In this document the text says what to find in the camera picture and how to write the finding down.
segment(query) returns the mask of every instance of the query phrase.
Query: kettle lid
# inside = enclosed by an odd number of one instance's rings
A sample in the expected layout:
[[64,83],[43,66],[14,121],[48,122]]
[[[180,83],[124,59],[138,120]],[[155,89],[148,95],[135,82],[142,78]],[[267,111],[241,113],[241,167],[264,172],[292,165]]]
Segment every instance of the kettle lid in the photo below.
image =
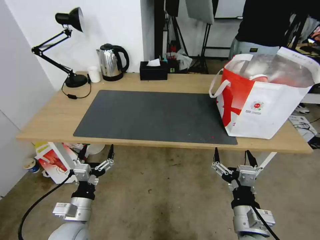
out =
[[106,43],[100,47],[100,50],[103,50],[103,51],[110,50],[110,49],[113,49],[113,45],[110,43]]

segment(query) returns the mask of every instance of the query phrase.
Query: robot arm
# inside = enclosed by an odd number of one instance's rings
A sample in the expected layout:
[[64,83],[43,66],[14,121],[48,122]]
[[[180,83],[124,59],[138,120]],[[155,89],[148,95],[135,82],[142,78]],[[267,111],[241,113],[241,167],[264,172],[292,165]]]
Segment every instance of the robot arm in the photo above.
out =
[[81,163],[86,149],[79,153],[75,160],[73,172],[78,180],[78,189],[71,195],[70,203],[58,202],[53,209],[53,214],[67,220],[49,237],[49,240],[87,240],[89,231],[87,222],[91,215],[91,204],[95,199],[95,186],[98,177],[106,173],[114,164],[113,144],[110,147],[108,159],[99,163]]
[[269,230],[275,225],[275,220],[271,211],[260,209],[260,205],[255,201],[254,183],[260,169],[251,153],[249,151],[246,153],[250,166],[239,165],[237,168],[227,168],[220,163],[216,148],[211,167],[228,182],[228,187],[232,191],[233,226],[239,239],[265,239],[270,236]]

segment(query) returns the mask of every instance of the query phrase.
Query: gray pants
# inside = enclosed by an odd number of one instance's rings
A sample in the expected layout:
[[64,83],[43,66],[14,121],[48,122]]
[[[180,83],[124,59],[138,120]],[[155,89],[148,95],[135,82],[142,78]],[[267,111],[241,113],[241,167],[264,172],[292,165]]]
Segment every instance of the gray pants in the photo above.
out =
[[234,39],[230,47],[229,60],[231,60],[234,55],[241,53],[276,55],[279,49],[280,47],[267,47],[255,43],[239,42],[237,39]]

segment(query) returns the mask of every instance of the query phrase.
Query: lamp shade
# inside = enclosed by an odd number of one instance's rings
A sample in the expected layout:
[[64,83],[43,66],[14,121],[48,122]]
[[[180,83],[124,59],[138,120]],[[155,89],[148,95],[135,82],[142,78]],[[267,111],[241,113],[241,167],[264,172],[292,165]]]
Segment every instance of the lamp shade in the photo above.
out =
[[57,13],[55,18],[57,23],[71,25],[78,31],[83,32],[83,15],[80,7],[72,9],[69,14]]

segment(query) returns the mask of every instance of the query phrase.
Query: lamp base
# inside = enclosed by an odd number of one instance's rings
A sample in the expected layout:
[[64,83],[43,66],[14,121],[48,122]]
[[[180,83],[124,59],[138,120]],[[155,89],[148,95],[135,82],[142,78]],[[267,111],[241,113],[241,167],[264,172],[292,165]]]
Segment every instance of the lamp base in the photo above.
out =
[[65,83],[67,87],[72,87],[72,88],[81,87],[88,82],[88,79],[86,76],[80,75],[80,74],[75,74],[75,75],[72,75],[72,74],[66,79]]

